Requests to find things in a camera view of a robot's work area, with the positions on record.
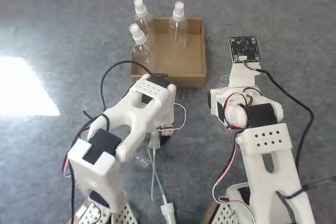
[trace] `open cardboard box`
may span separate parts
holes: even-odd
[[[167,73],[168,79],[178,88],[202,88],[206,79],[204,28],[202,19],[188,18],[188,40],[183,50],[176,53],[169,36],[169,18],[154,20],[155,73]],[[138,80],[144,73],[136,65],[131,66],[131,78]]]

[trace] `bracket hole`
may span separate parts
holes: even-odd
[[[270,153],[268,154],[263,154],[263,161],[264,161],[264,166],[266,171],[268,171],[269,173],[273,173],[274,171],[274,163],[273,163],[273,158],[272,155]]]

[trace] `white robotic arm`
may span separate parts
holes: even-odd
[[[127,162],[147,133],[156,137],[155,141],[160,141],[158,130],[166,136],[173,133],[175,93],[175,85],[145,74],[114,107],[104,112],[108,120],[99,116],[91,124],[87,141],[79,139],[68,152],[84,195],[110,213],[122,210],[127,198],[118,167]],[[109,132],[120,125],[131,127],[123,141]]]
[[[217,116],[226,127],[241,130],[236,143],[241,148],[248,182],[230,186],[223,198],[229,204],[230,201],[245,202],[245,206],[230,204],[239,223],[292,223],[287,207],[277,195],[277,192],[291,195],[301,189],[287,125],[281,123],[284,118],[282,106],[263,97],[255,86],[255,76],[260,74],[253,71],[254,68],[260,68],[255,37],[231,38],[230,46],[233,66],[229,85],[211,89],[208,104],[211,114]],[[263,159],[266,154],[272,158],[272,172],[266,170]],[[215,200],[224,203],[220,198]],[[315,223],[306,193],[286,201],[296,223]],[[246,210],[247,205],[253,214],[252,218]]]

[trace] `clear plastic bottle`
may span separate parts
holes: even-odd
[[[134,0],[134,7],[135,23],[146,34],[147,39],[151,41],[151,45],[153,46],[155,43],[153,16],[148,12],[143,0]]]
[[[188,19],[184,16],[184,3],[177,1],[169,19],[170,35],[174,49],[184,48],[188,39]]]
[[[150,43],[147,40],[144,32],[139,28],[137,24],[132,24],[129,30],[134,39],[134,47],[132,49],[133,59],[147,67],[151,72],[155,71],[154,56],[151,51]],[[140,67],[137,68],[139,73],[146,73],[146,71]]]

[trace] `circuit board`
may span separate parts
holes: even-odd
[[[230,38],[230,50],[233,63],[260,61],[257,38],[255,36]]]

